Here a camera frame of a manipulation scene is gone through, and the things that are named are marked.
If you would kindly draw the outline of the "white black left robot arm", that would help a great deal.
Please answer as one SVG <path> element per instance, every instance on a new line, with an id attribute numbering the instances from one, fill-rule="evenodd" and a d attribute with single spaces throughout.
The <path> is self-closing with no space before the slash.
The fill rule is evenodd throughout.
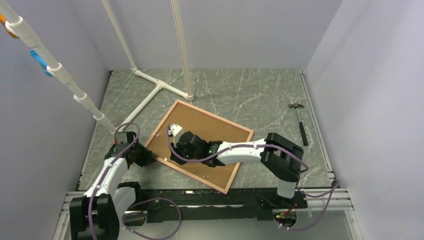
<path id="1" fill-rule="evenodd" d="M 118 239 L 125 211 L 137 210 L 144 203 L 140 184 L 122 182 L 122 177 L 132 164 L 144 167 L 156 158 L 155 153 L 139 142 L 135 132 L 117 133 L 94 184 L 69 204 L 71 239 Z"/>

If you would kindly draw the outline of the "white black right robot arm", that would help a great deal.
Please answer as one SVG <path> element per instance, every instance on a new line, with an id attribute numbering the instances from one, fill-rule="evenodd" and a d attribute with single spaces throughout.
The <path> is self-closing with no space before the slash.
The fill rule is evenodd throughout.
<path id="1" fill-rule="evenodd" d="M 271 132 L 251 142 L 206 141 L 190 131 L 167 129 L 170 159 L 179 165 L 202 163 L 222 167 L 234 163 L 261 163 L 278 179 L 276 203 L 287 208 L 295 201 L 301 173 L 308 170 L 304 150 L 285 137 Z"/>

